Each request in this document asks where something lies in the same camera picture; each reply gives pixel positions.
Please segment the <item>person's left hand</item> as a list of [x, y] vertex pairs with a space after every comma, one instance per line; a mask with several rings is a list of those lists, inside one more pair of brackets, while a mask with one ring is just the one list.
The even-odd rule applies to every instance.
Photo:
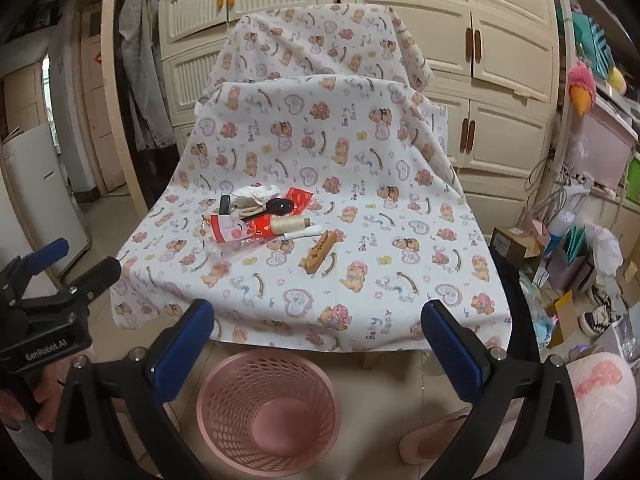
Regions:
[[11, 373], [1, 363], [1, 422], [17, 430], [31, 419], [43, 432], [55, 432], [66, 376], [73, 359], [67, 358], [32, 370], [32, 378]]

